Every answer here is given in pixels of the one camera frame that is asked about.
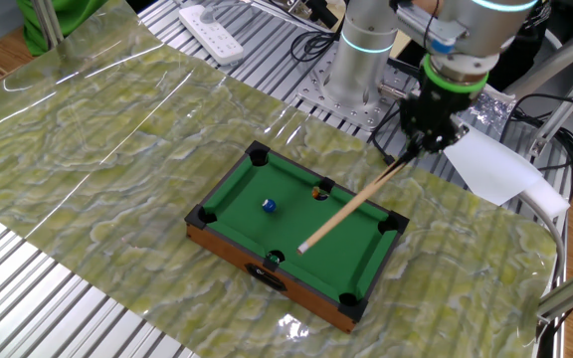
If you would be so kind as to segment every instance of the blue led ring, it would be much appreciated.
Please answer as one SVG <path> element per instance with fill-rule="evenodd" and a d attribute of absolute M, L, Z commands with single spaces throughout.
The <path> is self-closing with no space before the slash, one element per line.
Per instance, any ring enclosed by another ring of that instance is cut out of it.
<path fill-rule="evenodd" d="M 524 11 L 524 10 L 527 10 L 527 9 L 533 7 L 534 5 L 536 5 L 538 0 L 532 0 L 531 2 L 529 2 L 527 4 L 521 4 L 521 5 L 497 4 L 497 3 L 487 1 L 487 0 L 473 0 L 473 2 L 481 5 L 482 7 L 488 8 L 490 10 L 496 10 L 496 11 L 501 11 L 501 12 L 520 12 L 520 11 Z"/>
<path fill-rule="evenodd" d="M 357 51 L 365 52 L 367 54 L 381 54 L 383 52 L 390 51 L 390 49 L 393 48 L 393 45 L 387 47 L 386 49 L 381 49 L 381 50 L 370 50 L 370 49 L 361 48 L 361 47 L 353 44 L 352 42 L 348 41 L 348 39 L 346 39 L 346 36 L 344 35 L 343 31 L 342 31 L 342 39 L 344 39 L 344 42 L 346 42 L 346 44 L 348 44 L 348 46 L 352 47 L 353 49 L 355 49 Z"/>

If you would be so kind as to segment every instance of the green ring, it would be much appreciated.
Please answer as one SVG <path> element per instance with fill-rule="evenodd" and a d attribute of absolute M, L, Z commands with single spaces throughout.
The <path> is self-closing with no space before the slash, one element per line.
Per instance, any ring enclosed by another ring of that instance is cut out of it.
<path fill-rule="evenodd" d="M 487 78 L 489 78 L 489 74 L 486 74 L 483 80 L 477 82 L 474 85 L 455 85 L 449 83 L 448 81 L 442 79 L 439 75 L 435 74 L 433 68 L 430 66 L 430 55 L 424 59 L 424 71 L 426 72 L 426 76 L 435 83 L 435 85 L 439 86 L 444 90 L 448 90 L 454 93 L 472 93 L 476 91 L 483 90 L 483 87 L 487 83 Z"/>

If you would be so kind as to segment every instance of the robotic arm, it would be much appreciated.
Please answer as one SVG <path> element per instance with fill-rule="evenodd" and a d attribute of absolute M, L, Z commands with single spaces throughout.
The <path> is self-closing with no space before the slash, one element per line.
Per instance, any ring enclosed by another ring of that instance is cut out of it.
<path fill-rule="evenodd" d="M 453 115 L 482 91 L 499 54 L 514 39 L 536 0 L 441 0 L 439 18 L 410 0 L 352 0 L 337 54 L 322 91 L 337 102 L 368 108 L 397 29 L 429 55 L 420 68 L 421 89 L 400 101 L 401 125 L 412 142 L 439 152 L 467 129 Z"/>
<path fill-rule="evenodd" d="M 397 28 L 429 52 L 421 90 L 401 100 L 401 125 L 424 150 L 439 152 L 467 129 L 453 115 L 482 91 L 536 0 L 445 0 L 439 19 L 407 1 L 391 1 Z"/>

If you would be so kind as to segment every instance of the metal plate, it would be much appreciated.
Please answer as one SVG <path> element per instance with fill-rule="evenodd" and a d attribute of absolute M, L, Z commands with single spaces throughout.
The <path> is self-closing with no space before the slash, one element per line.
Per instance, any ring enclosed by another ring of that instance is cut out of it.
<path fill-rule="evenodd" d="M 335 43 L 302 79 L 297 88 L 297 95 L 309 104 L 323 108 L 362 130 L 373 131 L 386 116 L 394 100 L 380 97 L 375 104 L 355 107 L 337 102 L 325 95 L 322 92 L 321 84 L 324 82 L 325 71 L 335 58 L 336 50 L 337 44 Z M 409 80 L 407 75 L 390 65 L 386 65 L 384 70 L 385 84 L 392 86 L 396 90 L 402 90 Z"/>

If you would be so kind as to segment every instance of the green marbled mat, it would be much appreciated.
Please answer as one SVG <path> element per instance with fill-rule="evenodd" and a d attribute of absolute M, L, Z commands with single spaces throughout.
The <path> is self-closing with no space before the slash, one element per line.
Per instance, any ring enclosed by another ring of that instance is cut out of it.
<path fill-rule="evenodd" d="M 553 241 L 422 170 L 374 198 L 411 226 L 351 335 L 189 241 L 185 214 L 254 139 L 353 191 L 384 169 L 110 0 L 0 84 L 0 222 L 203 358 L 531 355 Z"/>

